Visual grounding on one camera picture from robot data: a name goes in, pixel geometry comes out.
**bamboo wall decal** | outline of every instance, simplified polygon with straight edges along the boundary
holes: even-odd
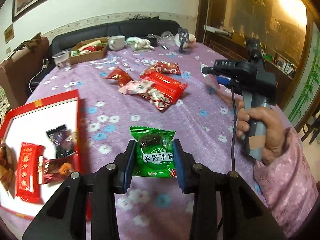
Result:
[[[292,109],[291,113],[289,114],[288,119],[290,122],[293,122],[293,120],[298,116],[298,118],[301,117],[301,107],[306,103],[311,101],[311,96],[313,95],[313,85],[318,84],[319,85],[319,73],[320,73],[320,33],[318,33],[317,37],[317,43],[316,47],[314,48],[313,52],[315,54],[315,57],[312,62],[311,70],[307,79],[307,82],[305,83],[305,86],[301,92],[301,95],[295,104],[294,108]]]

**plush toy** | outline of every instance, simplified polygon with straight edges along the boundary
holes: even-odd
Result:
[[[152,49],[155,48],[150,45],[150,41],[147,39],[140,39],[139,37],[130,37],[125,41],[129,46],[131,46],[132,50],[141,50],[141,49]]]
[[[193,48],[193,47],[195,46],[195,44],[196,44],[196,37],[195,37],[193,34],[189,33],[189,39],[190,39],[190,43],[184,43],[184,44],[183,44],[183,48],[184,48],[184,49],[185,49],[185,48]],[[177,33],[176,36],[174,37],[174,41],[175,41],[176,45],[177,45],[178,47],[180,47],[180,41],[179,41],[179,34],[178,34],[178,33]]]

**plastic cup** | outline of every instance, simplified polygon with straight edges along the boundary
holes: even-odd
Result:
[[[70,51],[65,50],[62,52],[57,53],[56,55],[52,56],[54,63],[56,64],[57,68],[63,72],[69,71],[70,67]]]

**white mug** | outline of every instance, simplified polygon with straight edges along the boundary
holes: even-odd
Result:
[[[123,35],[108,37],[109,49],[120,50],[125,46],[125,37]]]

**metal screw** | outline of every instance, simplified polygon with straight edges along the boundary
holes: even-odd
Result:
[[[237,178],[237,177],[239,176],[239,174],[238,174],[238,172],[236,172],[236,171],[231,171],[231,172],[230,172],[230,176],[231,176],[232,178]]]
[[[201,170],[201,169],[202,169],[202,164],[200,164],[200,163],[195,163],[195,164],[193,164],[193,168],[194,168],[195,170]]]
[[[71,173],[71,178],[73,178],[73,179],[76,179],[76,178],[78,178],[80,176],[80,173],[79,172],[73,172],[73,173]]]
[[[113,170],[113,169],[115,169],[116,168],[116,165],[114,164],[114,163],[109,163],[108,165],[107,165],[107,169],[108,170]]]

